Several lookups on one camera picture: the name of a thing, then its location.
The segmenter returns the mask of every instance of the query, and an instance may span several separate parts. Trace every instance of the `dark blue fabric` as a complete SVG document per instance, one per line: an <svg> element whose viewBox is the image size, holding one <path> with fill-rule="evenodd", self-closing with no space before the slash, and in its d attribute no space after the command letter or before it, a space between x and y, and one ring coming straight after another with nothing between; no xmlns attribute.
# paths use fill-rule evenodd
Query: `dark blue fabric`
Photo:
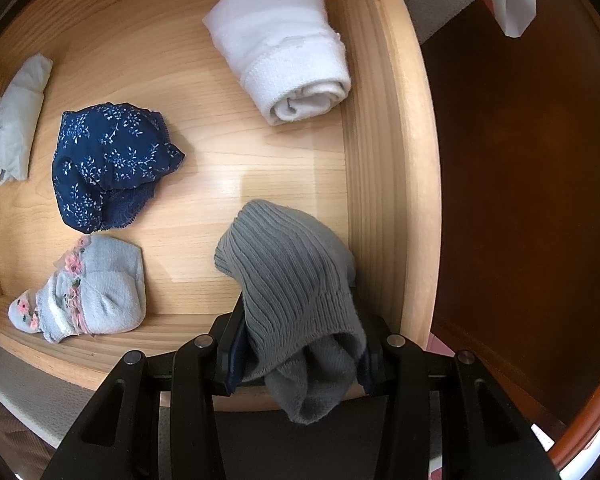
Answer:
<svg viewBox="0 0 600 480"><path fill-rule="evenodd" d="M158 112L129 103L64 112L51 168L62 220L86 234L128 226L183 159Z"/></svg>

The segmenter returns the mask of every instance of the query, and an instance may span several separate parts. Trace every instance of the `black bracket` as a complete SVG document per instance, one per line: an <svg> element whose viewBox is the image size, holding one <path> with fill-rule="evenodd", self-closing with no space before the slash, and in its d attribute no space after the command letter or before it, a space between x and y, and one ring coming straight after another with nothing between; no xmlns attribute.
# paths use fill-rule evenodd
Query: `black bracket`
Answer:
<svg viewBox="0 0 600 480"><path fill-rule="evenodd" d="M391 334L379 316L358 313L367 337L358 383L368 395L388 396L374 480L427 479L432 390L441 399L443 480L559 479L529 423L474 354L430 354ZM240 297L209 334L176 352L127 352L42 480L157 480L158 408L167 391L173 480L225 480L212 396L235 391L250 351Z"/></svg>

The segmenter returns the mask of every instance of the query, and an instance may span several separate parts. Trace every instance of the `rolled white towel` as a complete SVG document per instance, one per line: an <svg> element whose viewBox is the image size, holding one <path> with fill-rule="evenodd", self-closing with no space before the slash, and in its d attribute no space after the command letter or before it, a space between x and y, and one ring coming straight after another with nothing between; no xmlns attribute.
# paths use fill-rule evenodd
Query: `rolled white towel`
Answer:
<svg viewBox="0 0 600 480"><path fill-rule="evenodd" d="M42 54L30 57L0 98L0 186L29 176L33 134L52 65Z"/></svg>
<svg viewBox="0 0 600 480"><path fill-rule="evenodd" d="M220 0L203 23L269 124L327 113L349 93L323 0Z"/></svg>

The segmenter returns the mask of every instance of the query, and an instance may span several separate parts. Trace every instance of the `ribbed gray sock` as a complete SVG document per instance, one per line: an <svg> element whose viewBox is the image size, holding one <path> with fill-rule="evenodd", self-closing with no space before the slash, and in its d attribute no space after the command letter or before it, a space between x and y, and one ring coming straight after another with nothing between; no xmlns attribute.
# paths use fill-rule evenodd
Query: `ribbed gray sock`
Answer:
<svg viewBox="0 0 600 480"><path fill-rule="evenodd" d="M245 204L222 235L216 267L242 287L255 361L289 419L310 424L341 400L366 339L349 286L353 256L324 224L266 200Z"/></svg>

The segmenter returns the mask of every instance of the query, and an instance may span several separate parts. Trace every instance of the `wooden drawer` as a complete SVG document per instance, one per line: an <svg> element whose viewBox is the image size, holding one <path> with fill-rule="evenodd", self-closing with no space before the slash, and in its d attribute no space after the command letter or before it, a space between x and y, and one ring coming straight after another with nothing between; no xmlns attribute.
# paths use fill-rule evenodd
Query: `wooden drawer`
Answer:
<svg viewBox="0 0 600 480"><path fill-rule="evenodd" d="M217 1L33 0L0 36L0 94L28 56L54 60L29 180L0 187L0 345L45 372L95 389L127 350L159 354L205 333L238 296L237 284L214 269L215 244L256 197L307 211L348 240L360 296L392 330L426 345L440 168L403 0L326 0L353 90L324 116L277 127L260 116L202 24ZM78 235L61 221L50 178L61 114L106 101L160 111L187 157L138 219L111 233L142 248L145 322L51 345L14 329L6 309L43 285ZM250 403L262 407L247 398L240 409Z"/></svg>

